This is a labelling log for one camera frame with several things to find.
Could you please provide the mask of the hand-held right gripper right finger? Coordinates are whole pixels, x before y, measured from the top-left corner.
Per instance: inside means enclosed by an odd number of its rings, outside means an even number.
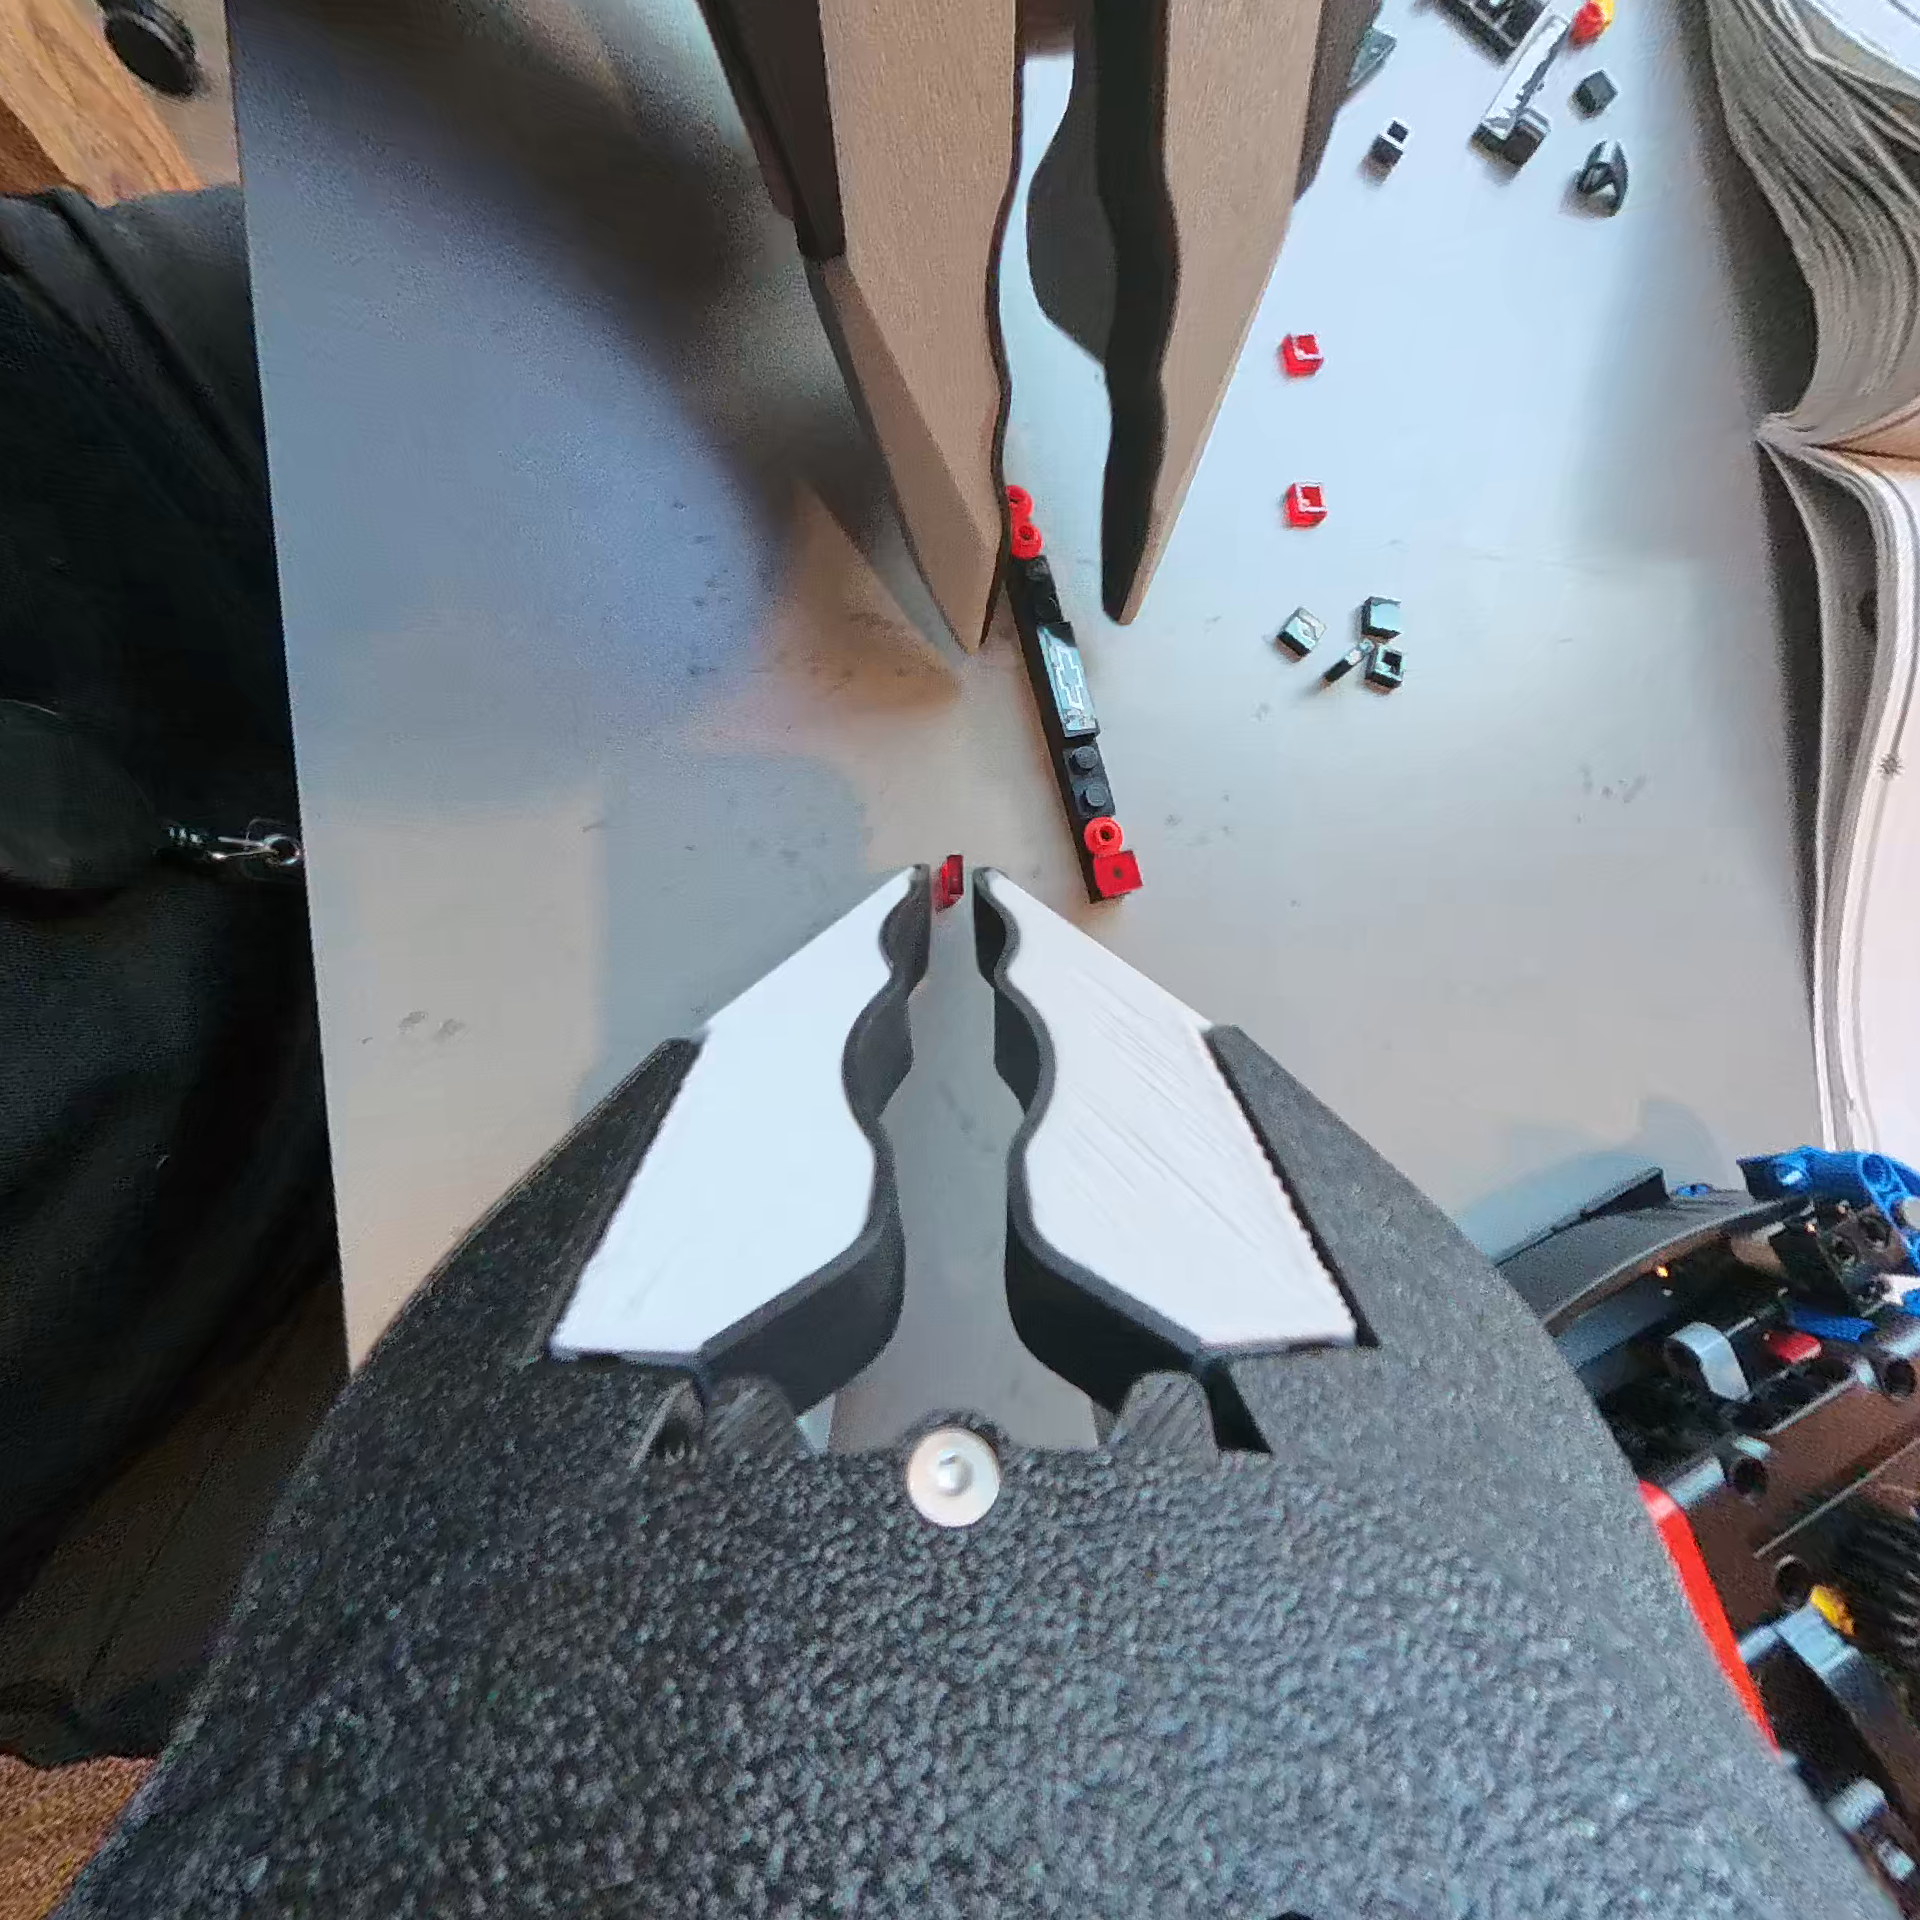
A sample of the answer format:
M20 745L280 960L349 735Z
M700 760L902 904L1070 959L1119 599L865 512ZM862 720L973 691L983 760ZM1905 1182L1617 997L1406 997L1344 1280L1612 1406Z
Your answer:
M1233 1361L1353 1348L1357 1306L1212 1048L1212 1021L973 872L993 1067L1018 1101L1003 1285L1022 1344L1102 1414L1149 1374L1235 1418Z

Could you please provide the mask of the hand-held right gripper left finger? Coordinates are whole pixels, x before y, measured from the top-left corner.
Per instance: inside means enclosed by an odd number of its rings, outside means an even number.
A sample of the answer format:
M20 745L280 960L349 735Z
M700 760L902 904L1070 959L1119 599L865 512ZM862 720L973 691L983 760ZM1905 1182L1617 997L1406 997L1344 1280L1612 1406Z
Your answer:
M765 1378L811 1411L881 1353L902 1297L884 1114L931 917L931 871L902 867L706 1018L553 1358Z

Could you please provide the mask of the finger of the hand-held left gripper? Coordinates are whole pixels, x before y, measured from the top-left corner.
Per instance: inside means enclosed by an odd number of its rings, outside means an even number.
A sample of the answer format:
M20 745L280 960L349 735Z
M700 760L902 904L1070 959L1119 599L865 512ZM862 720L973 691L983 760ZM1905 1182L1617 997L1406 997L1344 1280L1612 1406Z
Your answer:
M811 268L813 292L920 581L973 652L1003 552L993 293L1018 8L824 3L819 30L842 247Z
M1051 10L1072 78L1024 252L1042 312L1106 381L1100 590L1133 622L1325 147L1329 8Z

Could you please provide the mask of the black brick strip red studs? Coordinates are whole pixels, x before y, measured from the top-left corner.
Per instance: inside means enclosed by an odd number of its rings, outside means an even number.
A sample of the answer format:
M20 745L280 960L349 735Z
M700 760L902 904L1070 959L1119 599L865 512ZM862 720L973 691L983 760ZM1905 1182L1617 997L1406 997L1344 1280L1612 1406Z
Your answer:
M1009 515L1003 568L1009 610L1072 854L1080 862L1084 892L1095 901L1091 853L1133 846L1118 818L1111 780L1100 746L1091 685L1047 561L1035 498L1018 482L1007 482L1003 506Z

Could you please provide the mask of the scattered loose toy brick parts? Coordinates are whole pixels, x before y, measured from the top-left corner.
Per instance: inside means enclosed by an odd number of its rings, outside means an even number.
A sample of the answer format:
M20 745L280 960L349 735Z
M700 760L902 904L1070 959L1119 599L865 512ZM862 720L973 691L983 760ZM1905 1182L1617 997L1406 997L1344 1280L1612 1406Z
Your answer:
M1437 4L1493 54L1504 59L1500 84L1471 131L1471 147L1501 172L1514 176L1545 146L1550 112L1548 79L1564 52L1591 50L1617 14L1616 3L1443 3ZM1396 50L1396 34L1379 25L1382 4L1363 4L1360 37L1349 67L1349 93L1357 93ZM1573 88L1579 117L1597 117L1617 97L1612 78L1594 67ZM1403 157L1412 128L1388 116L1367 144L1360 172L1384 181ZM1576 169L1571 198L1594 215L1616 215L1630 189L1630 169L1617 139L1597 141Z

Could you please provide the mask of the blue red toy brick car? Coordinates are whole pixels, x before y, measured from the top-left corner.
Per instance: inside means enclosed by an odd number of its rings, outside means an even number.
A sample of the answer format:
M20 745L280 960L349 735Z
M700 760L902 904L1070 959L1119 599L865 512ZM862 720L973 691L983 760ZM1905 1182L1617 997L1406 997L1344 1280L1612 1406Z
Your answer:
M1749 1713L1917 1913L1917 1171L1651 1166L1496 1258L1642 1487Z

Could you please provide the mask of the open instruction booklet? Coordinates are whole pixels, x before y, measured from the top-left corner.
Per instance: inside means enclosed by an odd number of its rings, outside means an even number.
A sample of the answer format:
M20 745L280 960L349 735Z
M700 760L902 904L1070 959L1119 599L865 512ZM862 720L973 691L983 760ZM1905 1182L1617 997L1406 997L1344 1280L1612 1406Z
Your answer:
M1817 595L1811 1029L1821 1134L1917 1146L1915 4L1708 4L1722 112L1811 300L1758 444Z

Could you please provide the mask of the person's black clothed legs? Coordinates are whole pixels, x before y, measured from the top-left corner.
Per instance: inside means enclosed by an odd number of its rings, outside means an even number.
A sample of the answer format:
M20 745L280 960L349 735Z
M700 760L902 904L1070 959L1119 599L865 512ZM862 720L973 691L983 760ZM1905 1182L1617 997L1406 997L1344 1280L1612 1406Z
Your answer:
M237 186L3 211L3 1746L161 1754L344 1383Z

